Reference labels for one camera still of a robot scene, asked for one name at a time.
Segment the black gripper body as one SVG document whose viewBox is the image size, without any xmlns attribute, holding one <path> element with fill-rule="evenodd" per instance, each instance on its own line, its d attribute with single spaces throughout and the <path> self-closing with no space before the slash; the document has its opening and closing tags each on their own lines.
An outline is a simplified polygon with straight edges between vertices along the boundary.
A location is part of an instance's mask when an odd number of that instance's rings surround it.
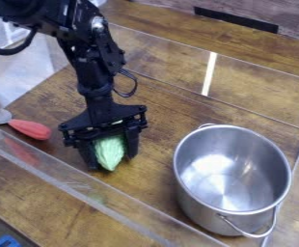
<svg viewBox="0 0 299 247">
<path fill-rule="evenodd" d="M 111 94 L 87 97 L 87 110 L 59 125 L 63 143 L 77 147 L 79 141 L 93 141 L 123 134 L 137 126 L 139 133 L 147 126 L 145 105 L 123 105 L 114 101 Z"/>
</svg>

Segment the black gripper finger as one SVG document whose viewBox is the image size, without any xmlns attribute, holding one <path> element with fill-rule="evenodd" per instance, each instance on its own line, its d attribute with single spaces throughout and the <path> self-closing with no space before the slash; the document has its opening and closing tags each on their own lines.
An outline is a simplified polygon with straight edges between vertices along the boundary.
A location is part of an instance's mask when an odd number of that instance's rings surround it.
<svg viewBox="0 0 299 247">
<path fill-rule="evenodd" d="M 126 139 L 129 158 L 135 158 L 139 148 L 139 128 L 137 126 L 127 129 Z"/>
<path fill-rule="evenodd" d="M 95 152 L 94 152 L 94 144 L 91 142 L 78 142 L 77 149 L 83 157 L 83 160 L 87 164 L 89 170 L 95 171 L 99 169 L 99 163 L 97 160 Z"/>
</svg>

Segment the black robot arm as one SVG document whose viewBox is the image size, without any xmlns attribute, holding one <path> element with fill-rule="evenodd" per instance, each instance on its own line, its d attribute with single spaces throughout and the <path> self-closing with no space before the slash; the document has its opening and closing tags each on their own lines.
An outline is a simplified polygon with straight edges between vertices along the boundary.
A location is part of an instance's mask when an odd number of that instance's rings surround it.
<svg viewBox="0 0 299 247">
<path fill-rule="evenodd" d="M 57 38 L 87 102 L 86 111 L 59 125 L 63 142 L 79 150 L 90 169 L 115 170 L 138 154 L 147 107 L 114 101 L 115 76 L 133 74 L 98 6 L 91 0 L 0 0 L 0 18 L 30 31 L 21 46 L 0 48 L 3 56 L 22 52 L 39 33 Z"/>
</svg>

